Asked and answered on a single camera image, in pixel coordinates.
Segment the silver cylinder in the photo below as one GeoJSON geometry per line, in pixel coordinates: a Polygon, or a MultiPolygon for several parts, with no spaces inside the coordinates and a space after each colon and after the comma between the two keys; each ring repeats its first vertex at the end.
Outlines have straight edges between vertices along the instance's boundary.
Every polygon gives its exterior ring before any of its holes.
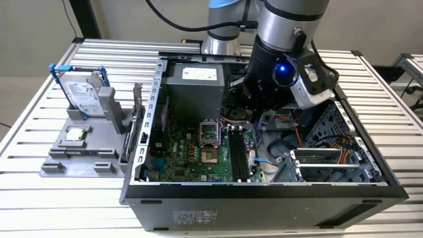
{"type": "Polygon", "coordinates": [[[237,38],[229,41],[221,41],[206,35],[201,44],[201,53],[206,55],[240,55],[240,44],[237,38]]]}
{"type": "Polygon", "coordinates": [[[289,52],[297,27],[306,35],[304,45],[309,44],[326,4],[328,0],[266,0],[257,29],[265,45],[274,50],[289,52]]]}

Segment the robotic arm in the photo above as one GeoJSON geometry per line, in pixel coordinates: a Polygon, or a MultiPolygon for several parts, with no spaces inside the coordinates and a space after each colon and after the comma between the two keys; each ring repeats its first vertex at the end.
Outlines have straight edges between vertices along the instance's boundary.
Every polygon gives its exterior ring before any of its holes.
{"type": "Polygon", "coordinates": [[[337,73],[305,47],[328,2],[264,0],[246,73],[229,89],[257,114],[277,110],[293,99],[306,109],[330,97],[337,73]]]}
{"type": "Polygon", "coordinates": [[[249,63],[244,76],[232,81],[229,92],[238,104],[253,111],[252,120],[269,109],[296,100],[306,109],[330,97],[337,73],[306,45],[329,0],[209,0],[208,27],[186,28],[169,22],[145,0],[157,16],[185,31],[208,31],[201,52],[240,55],[240,31],[258,19],[249,63]]]}

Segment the blue connector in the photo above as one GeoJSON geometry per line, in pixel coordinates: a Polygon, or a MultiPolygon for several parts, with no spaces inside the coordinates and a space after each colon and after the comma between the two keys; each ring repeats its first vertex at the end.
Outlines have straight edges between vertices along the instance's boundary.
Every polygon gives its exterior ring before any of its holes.
{"type": "Polygon", "coordinates": [[[237,3],[240,0],[209,0],[209,8],[220,8],[237,3]]]}
{"type": "Polygon", "coordinates": [[[257,161],[257,162],[266,162],[266,159],[261,159],[257,157],[250,157],[252,161],[257,161]]]}
{"type": "Polygon", "coordinates": [[[69,107],[70,107],[70,109],[73,110],[74,108],[73,108],[73,106],[72,106],[70,99],[69,99],[68,95],[65,94],[64,87],[62,87],[62,85],[61,85],[61,83],[60,83],[58,77],[57,77],[57,75],[56,75],[54,67],[56,67],[56,64],[54,64],[54,63],[50,63],[50,64],[48,65],[48,68],[50,69],[50,75],[52,75],[52,77],[53,77],[53,79],[54,79],[54,82],[58,84],[58,86],[60,86],[60,88],[61,88],[61,91],[64,92],[65,98],[66,98],[66,100],[68,100],[68,102],[69,102],[69,107]]]}
{"type": "Polygon", "coordinates": [[[102,84],[104,84],[104,86],[109,87],[109,86],[110,86],[110,83],[109,83],[109,81],[108,81],[106,71],[105,71],[105,68],[102,67],[102,65],[100,66],[98,71],[100,71],[101,77],[102,77],[102,84]]]}

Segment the wire bundle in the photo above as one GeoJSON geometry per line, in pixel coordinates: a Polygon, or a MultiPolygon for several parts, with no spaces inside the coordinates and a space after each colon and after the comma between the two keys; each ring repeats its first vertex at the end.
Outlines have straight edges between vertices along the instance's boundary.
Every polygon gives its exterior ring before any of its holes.
{"type": "MultiPolygon", "coordinates": [[[[346,144],[349,141],[349,138],[342,138],[342,143],[346,144]]],[[[341,152],[338,154],[338,160],[337,160],[337,164],[344,164],[345,163],[345,159],[346,156],[349,154],[349,149],[346,149],[345,147],[341,147],[341,152]]]]}

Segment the label sticker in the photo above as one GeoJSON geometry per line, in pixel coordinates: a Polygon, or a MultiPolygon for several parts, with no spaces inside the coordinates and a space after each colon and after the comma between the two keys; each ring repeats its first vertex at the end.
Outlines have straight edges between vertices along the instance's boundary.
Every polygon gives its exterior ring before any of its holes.
{"type": "Polygon", "coordinates": [[[213,224],[217,219],[216,210],[172,211],[176,224],[213,224]]]}
{"type": "Polygon", "coordinates": [[[217,70],[214,68],[184,68],[182,79],[217,81],[217,70]]]}
{"type": "Polygon", "coordinates": [[[88,116],[104,116],[94,87],[89,83],[66,82],[78,110],[88,116]]]}

